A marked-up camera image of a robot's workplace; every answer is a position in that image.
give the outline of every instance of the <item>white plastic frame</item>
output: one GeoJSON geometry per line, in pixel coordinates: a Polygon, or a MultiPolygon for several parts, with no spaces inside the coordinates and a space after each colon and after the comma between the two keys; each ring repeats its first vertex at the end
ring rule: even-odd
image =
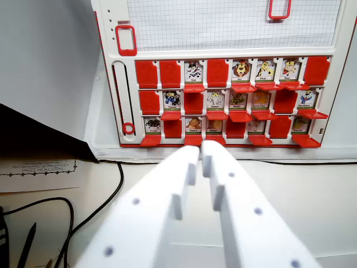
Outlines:
{"type": "MultiPolygon", "coordinates": [[[[268,49],[226,49],[226,50],[186,50],[186,51],[139,51],[134,57],[122,57],[118,53],[117,41],[115,38],[115,32],[111,29],[114,29],[118,23],[126,20],[126,16],[118,15],[116,13],[110,13],[108,15],[108,10],[113,10],[116,8],[121,8],[127,10],[127,1],[126,0],[92,0],[93,10],[97,14],[98,25],[100,30],[100,35],[102,38],[102,46],[104,51],[105,62],[108,70],[109,85],[113,97],[113,106],[114,112],[116,115],[116,121],[118,126],[118,133],[120,143],[125,144],[140,144],[144,138],[144,130],[140,129],[140,123],[142,119],[142,113],[140,110],[140,102],[138,95],[138,83],[136,79],[136,69],[135,61],[136,60],[177,60],[184,61],[190,59],[206,60],[207,59],[241,59],[241,58],[286,58],[286,57],[299,57],[305,58],[308,56],[329,56],[331,60],[329,73],[327,80],[324,83],[324,90],[322,94],[319,94],[319,100],[316,104],[316,109],[324,114],[330,114],[332,104],[335,98],[336,89],[338,82],[341,76],[341,71],[343,69],[344,61],[348,51],[349,43],[351,40],[351,35],[355,25],[355,10],[357,8],[357,2],[353,0],[341,0],[341,6],[339,11],[339,16],[337,18],[336,30],[334,35],[334,40],[332,46],[329,47],[274,47],[268,49]],[[125,135],[123,136],[122,132],[122,119],[120,117],[120,108],[119,102],[117,101],[120,98],[120,104],[122,105],[125,101],[128,101],[122,97],[123,91],[128,91],[128,88],[124,83],[118,83],[118,88],[116,89],[114,74],[112,72],[112,65],[115,62],[121,62],[127,68],[127,79],[129,92],[131,95],[131,107],[132,107],[132,121],[136,125],[136,135],[125,135]]],[[[255,71],[254,63],[252,64],[252,71],[255,71]]],[[[281,68],[281,62],[277,62],[276,70],[281,68]]],[[[304,73],[304,64],[302,63],[299,76],[299,81],[302,81],[304,73]]],[[[126,76],[126,74],[121,69],[120,71],[115,69],[115,74],[118,77],[126,76]]],[[[278,75],[275,76],[274,81],[279,84],[278,75]]],[[[230,78],[227,83],[228,88],[230,86],[230,78]]],[[[130,122],[129,118],[125,118],[123,115],[123,121],[130,122]]],[[[322,141],[323,134],[320,134],[320,129],[325,129],[327,124],[327,119],[317,119],[313,120],[310,127],[310,137],[315,139],[318,142],[322,141]]],[[[250,144],[247,139],[226,139],[228,144],[250,144]]],[[[162,144],[171,144],[173,143],[172,139],[163,138],[161,141],[162,144]]],[[[293,145],[293,141],[287,140],[274,140],[273,145],[293,145]]]]}

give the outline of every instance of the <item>screw hole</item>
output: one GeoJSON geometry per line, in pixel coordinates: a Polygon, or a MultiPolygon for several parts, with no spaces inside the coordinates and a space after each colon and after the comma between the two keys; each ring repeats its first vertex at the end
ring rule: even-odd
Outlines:
{"type": "Polygon", "coordinates": [[[262,215],[263,214],[263,211],[261,210],[261,208],[255,208],[254,212],[255,212],[256,215],[262,215]]]}
{"type": "Polygon", "coordinates": [[[112,247],[107,247],[104,250],[104,255],[106,255],[106,257],[110,256],[111,254],[113,254],[114,249],[112,247]]]}
{"type": "Polygon", "coordinates": [[[134,198],[133,199],[133,205],[137,205],[140,203],[140,199],[139,198],[134,198]]]}
{"type": "Polygon", "coordinates": [[[294,268],[300,268],[300,263],[297,260],[291,262],[291,266],[294,268]]]}

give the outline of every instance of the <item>red plastic frame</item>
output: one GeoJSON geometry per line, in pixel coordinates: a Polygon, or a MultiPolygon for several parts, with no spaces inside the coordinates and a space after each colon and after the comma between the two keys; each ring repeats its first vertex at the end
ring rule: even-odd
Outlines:
{"type": "Polygon", "coordinates": [[[139,88],[157,88],[157,67],[152,61],[138,60],[135,69],[139,88]]]}
{"type": "Polygon", "coordinates": [[[118,25],[117,27],[115,27],[115,33],[117,35],[117,43],[118,43],[119,54],[121,56],[131,56],[131,57],[132,56],[136,56],[136,54],[138,53],[138,50],[136,48],[136,38],[135,38],[135,29],[134,29],[134,27],[131,26],[131,25],[118,25]],[[119,29],[130,29],[130,30],[132,30],[133,45],[134,45],[133,49],[121,49],[120,48],[119,29]]]}
{"type": "Polygon", "coordinates": [[[130,123],[130,122],[124,123],[124,124],[123,124],[123,132],[124,132],[125,134],[128,134],[128,135],[133,134],[133,133],[135,132],[135,126],[134,126],[134,124],[133,124],[133,123],[130,123]],[[132,127],[132,130],[131,130],[131,131],[127,131],[127,126],[132,127]]]}
{"type": "Polygon", "coordinates": [[[160,96],[155,90],[140,90],[140,107],[145,115],[158,115],[160,113],[160,96]]]}
{"type": "Polygon", "coordinates": [[[273,16],[272,15],[272,9],[273,9],[273,0],[270,0],[270,4],[269,4],[269,18],[271,18],[272,20],[284,20],[287,17],[290,16],[290,8],[291,8],[291,0],[289,0],[288,3],[288,10],[286,12],[286,15],[284,16],[273,16]]]}
{"type": "Polygon", "coordinates": [[[176,60],[160,61],[160,78],[162,88],[180,88],[181,66],[176,60]]]}
{"type": "Polygon", "coordinates": [[[209,88],[227,86],[229,65],[224,59],[212,59],[207,62],[207,84],[209,88]]]}

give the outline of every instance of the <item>cartoon character picture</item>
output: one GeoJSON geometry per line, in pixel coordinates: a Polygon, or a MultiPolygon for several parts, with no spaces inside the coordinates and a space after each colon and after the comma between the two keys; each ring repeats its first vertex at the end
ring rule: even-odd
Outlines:
{"type": "Polygon", "coordinates": [[[267,121],[254,118],[248,123],[248,134],[264,134],[267,121]]]}
{"type": "Polygon", "coordinates": [[[232,69],[232,82],[246,82],[249,81],[250,66],[246,60],[234,60],[232,69]]]}
{"type": "Polygon", "coordinates": [[[222,120],[207,120],[207,134],[222,134],[222,120]]]}
{"type": "Polygon", "coordinates": [[[290,58],[283,59],[283,68],[280,73],[280,81],[297,81],[300,70],[300,62],[298,59],[290,58]]]}
{"type": "Polygon", "coordinates": [[[317,93],[312,89],[309,89],[307,91],[300,91],[298,100],[298,109],[312,109],[316,105],[317,93]]]}
{"type": "Polygon", "coordinates": [[[161,134],[161,121],[158,117],[144,118],[145,133],[146,134],[161,134]]]}
{"type": "Polygon", "coordinates": [[[185,62],[185,83],[202,83],[203,68],[198,60],[185,62]]]}
{"type": "Polygon", "coordinates": [[[252,98],[252,110],[268,110],[269,100],[270,93],[264,91],[254,92],[252,98]]]}
{"type": "Polygon", "coordinates": [[[198,117],[185,118],[186,134],[200,134],[202,131],[202,120],[198,117]]]}
{"type": "Polygon", "coordinates": [[[291,134],[307,134],[310,126],[310,119],[297,116],[292,124],[291,134]]]}
{"type": "Polygon", "coordinates": [[[255,81],[273,81],[275,63],[272,60],[258,60],[255,81]]]}
{"type": "Polygon", "coordinates": [[[230,110],[245,110],[247,106],[247,94],[231,92],[229,98],[230,110]]]}
{"type": "Polygon", "coordinates": [[[163,92],[164,105],[163,109],[166,111],[180,110],[180,94],[177,91],[163,92]]]}
{"type": "Polygon", "coordinates": [[[222,110],[224,95],[220,90],[207,92],[207,110],[222,110]]]}

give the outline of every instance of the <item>white board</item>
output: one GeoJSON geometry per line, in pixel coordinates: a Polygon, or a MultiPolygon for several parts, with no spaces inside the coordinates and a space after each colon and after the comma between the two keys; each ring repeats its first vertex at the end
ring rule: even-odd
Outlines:
{"type": "Polygon", "coordinates": [[[331,46],[340,0],[128,0],[139,51],[331,46]],[[274,0],[272,15],[287,12],[274,0]]]}

